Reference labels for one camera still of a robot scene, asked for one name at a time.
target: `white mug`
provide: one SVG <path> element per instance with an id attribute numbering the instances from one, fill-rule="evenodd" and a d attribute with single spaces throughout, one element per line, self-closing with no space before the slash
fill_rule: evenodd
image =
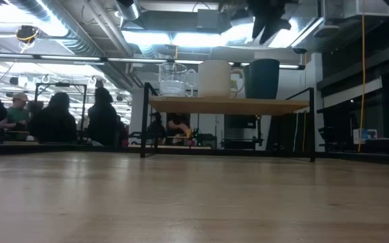
<path id="1" fill-rule="evenodd" d="M 242 76 L 242 85 L 238 90 L 231 90 L 231 74 Z M 240 92 L 244 88 L 245 77 L 242 70 L 232 70 L 227 61 L 204 61 L 199 64 L 198 97 L 230 98 L 231 93 Z"/>

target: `glass pitcher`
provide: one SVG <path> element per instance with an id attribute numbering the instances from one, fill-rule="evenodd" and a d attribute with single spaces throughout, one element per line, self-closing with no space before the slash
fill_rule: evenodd
<path id="1" fill-rule="evenodd" d="M 184 97 L 186 95 L 187 72 L 185 65 L 178 63 L 161 64 L 159 73 L 160 95 Z"/>

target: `black metal frame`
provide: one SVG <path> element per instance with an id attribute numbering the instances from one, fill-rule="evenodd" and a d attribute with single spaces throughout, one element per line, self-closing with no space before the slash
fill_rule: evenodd
<path id="1" fill-rule="evenodd" d="M 80 120 L 81 124 L 80 124 L 80 139 L 79 139 L 79 144 L 82 144 L 82 141 L 84 139 L 84 119 L 85 119 L 85 103 L 86 103 L 86 92 L 87 92 L 87 89 L 88 89 L 88 86 L 86 84 L 66 84 L 66 83 L 54 83 L 54 84 L 45 84 L 45 83 L 36 83 L 35 84 L 35 96 L 34 96 L 34 102 L 37 102 L 37 99 L 38 99 L 38 96 L 44 91 L 46 90 L 46 88 L 48 88 L 49 86 L 51 85 L 54 85 L 54 86 L 66 86 L 66 87 L 70 87 L 70 86 L 81 86 L 81 87 L 84 87 L 84 100 L 83 100 L 83 104 L 82 104 L 82 118 Z M 46 86 L 46 88 L 42 91 L 39 91 L 38 88 L 40 86 Z"/>
<path id="2" fill-rule="evenodd" d="M 149 92 L 151 91 L 152 95 L 158 96 L 157 92 L 154 90 L 154 88 L 151 86 L 150 83 L 145 83 L 144 87 L 144 97 L 143 97 L 143 112 L 142 112 L 142 135 L 141 135 L 141 142 L 140 142 L 140 158 L 145 158 L 147 156 L 147 122 L 148 122 L 148 106 L 149 106 Z M 315 89 L 314 88 L 306 88 L 303 91 L 300 91 L 291 97 L 288 97 L 286 100 L 290 100 L 292 98 L 295 98 L 305 92 L 309 92 L 309 109 L 308 112 L 308 139 L 309 139 L 309 152 L 308 153 L 295 153 L 298 154 L 300 157 L 301 155 L 304 157 L 304 155 L 308 155 L 308 158 L 310 158 L 310 162 L 315 162 L 316 160 L 316 152 L 315 152 Z M 160 151 L 163 151 L 166 153 L 166 151 L 171 152 L 169 149 L 158 149 L 158 139 L 155 138 L 154 142 L 154 154 L 159 153 Z M 180 149 L 178 152 L 185 152 L 187 153 L 186 149 Z M 275 155 L 277 157 L 283 156 L 283 157 L 289 157 L 290 153 L 282 153 L 280 151 L 280 129 L 278 129 L 278 149 L 275 153 L 259 153 L 259 151 L 203 151 L 204 153 L 208 153 L 211 155 L 239 155 L 239 156 L 255 156 L 255 155 Z"/>

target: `shelf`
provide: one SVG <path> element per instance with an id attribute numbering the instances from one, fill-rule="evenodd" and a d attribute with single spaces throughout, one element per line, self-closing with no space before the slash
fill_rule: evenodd
<path id="1" fill-rule="evenodd" d="M 284 115 L 309 106 L 308 101 L 192 97 L 150 97 L 149 104 L 158 112 L 226 115 Z"/>

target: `wooden table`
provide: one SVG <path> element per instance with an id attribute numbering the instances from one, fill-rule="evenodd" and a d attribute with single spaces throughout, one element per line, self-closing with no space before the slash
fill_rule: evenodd
<path id="1" fill-rule="evenodd" d="M 389 165 L 0 156 L 0 243 L 389 243 Z"/>
<path id="2" fill-rule="evenodd" d="M 308 92 L 308 101 L 291 100 L 299 95 Z M 286 100 L 269 99 L 228 99 L 228 98 L 202 98 L 202 97 L 158 97 L 157 92 L 151 84 L 145 83 L 144 101 L 142 113 L 142 139 L 140 157 L 146 157 L 147 143 L 147 118 L 149 116 L 149 105 L 158 112 L 167 113 L 201 113 L 201 114 L 226 114 L 226 115 L 273 115 L 282 116 L 295 111 L 309 108 L 307 116 L 307 138 L 309 139 L 309 152 L 307 156 L 310 161 L 315 161 L 315 98 L 314 88 L 307 88 Z M 280 132 L 277 134 L 277 148 L 281 147 Z"/>

